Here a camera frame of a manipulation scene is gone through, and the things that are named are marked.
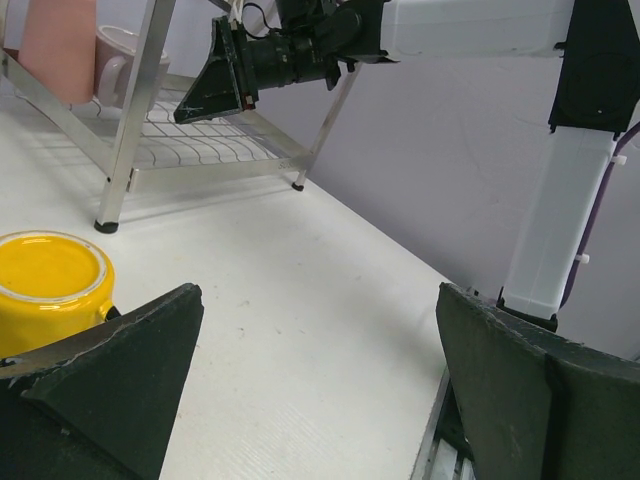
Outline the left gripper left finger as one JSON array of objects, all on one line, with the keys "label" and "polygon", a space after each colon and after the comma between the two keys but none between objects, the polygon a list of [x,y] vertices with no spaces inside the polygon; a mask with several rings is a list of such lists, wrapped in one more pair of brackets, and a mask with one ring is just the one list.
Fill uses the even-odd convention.
[{"label": "left gripper left finger", "polygon": [[159,478],[203,316],[186,283],[2,359],[2,478]]}]

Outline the lilac ribbed mug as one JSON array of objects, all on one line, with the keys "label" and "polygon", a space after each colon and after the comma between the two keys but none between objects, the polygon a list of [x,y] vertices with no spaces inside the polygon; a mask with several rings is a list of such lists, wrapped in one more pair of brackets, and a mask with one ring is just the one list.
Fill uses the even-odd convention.
[{"label": "lilac ribbed mug", "polygon": [[96,31],[94,96],[104,107],[122,109],[139,36],[111,25]]}]

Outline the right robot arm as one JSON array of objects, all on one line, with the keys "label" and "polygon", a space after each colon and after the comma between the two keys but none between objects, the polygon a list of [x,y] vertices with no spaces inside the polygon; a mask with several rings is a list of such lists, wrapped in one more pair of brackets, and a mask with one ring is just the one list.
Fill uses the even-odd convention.
[{"label": "right robot arm", "polygon": [[280,1],[217,18],[174,118],[342,86],[314,179],[451,278],[555,324],[635,133],[635,1]]}]

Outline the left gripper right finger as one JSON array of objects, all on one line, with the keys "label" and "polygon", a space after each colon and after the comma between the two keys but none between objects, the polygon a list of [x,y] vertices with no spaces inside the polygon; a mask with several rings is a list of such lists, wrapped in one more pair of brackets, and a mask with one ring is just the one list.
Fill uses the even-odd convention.
[{"label": "left gripper right finger", "polygon": [[436,319],[477,478],[638,478],[638,363],[451,283]]}]

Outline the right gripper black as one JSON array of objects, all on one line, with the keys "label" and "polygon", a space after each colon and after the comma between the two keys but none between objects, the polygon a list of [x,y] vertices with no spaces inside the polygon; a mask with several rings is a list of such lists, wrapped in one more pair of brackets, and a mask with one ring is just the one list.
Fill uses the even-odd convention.
[{"label": "right gripper black", "polygon": [[194,123],[234,115],[253,108],[262,90],[318,80],[333,90],[339,79],[338,62],[321,52],[313,23],[275,28],[257,37],[238,21],[233,35],[226,17],[215,18],[205,65],[173,118]]}]

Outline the yellow mug black handle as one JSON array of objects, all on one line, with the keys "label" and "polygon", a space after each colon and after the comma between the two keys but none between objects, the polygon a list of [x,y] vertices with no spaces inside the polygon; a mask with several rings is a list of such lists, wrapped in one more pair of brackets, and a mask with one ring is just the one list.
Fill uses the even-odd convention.
[{"label": "yellow mug black handle", "polygon": [[1,357],[29,352],[117,318],[115,269],[88,240],[31,230],[1,237]]}]

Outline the pink tall tumbler cup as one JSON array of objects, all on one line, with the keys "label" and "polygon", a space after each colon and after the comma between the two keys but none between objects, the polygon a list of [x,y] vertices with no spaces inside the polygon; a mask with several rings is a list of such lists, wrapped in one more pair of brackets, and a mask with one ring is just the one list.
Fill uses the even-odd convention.
[{"label": "pink tall tumbler cup", "polygon": [[65,104],[93,98],[97,2],[31,1],[18,62]]}]

